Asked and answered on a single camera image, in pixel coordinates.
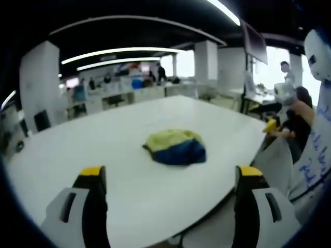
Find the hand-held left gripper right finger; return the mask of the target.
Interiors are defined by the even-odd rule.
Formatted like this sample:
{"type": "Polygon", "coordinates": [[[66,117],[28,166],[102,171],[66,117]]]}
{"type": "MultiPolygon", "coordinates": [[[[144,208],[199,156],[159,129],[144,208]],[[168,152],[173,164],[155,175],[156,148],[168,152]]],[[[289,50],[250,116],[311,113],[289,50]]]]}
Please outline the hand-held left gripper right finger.
{"type": "Polygon", "coordinates": [[[283,247],[301,228],[293,205],[257,168],[235,171],[234,247],[283,247]]]}

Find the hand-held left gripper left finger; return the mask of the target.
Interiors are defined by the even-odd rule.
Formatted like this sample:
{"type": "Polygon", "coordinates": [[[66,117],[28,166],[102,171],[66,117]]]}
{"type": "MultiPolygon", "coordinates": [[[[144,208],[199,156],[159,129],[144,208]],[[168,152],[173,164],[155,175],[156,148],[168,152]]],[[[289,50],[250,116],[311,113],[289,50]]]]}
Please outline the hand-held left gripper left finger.
{"type": "Polygon", "coordinates": [[[104,166],[83,169],[49,203],[41,230],[56,247],[108,247],[104,166]]]}

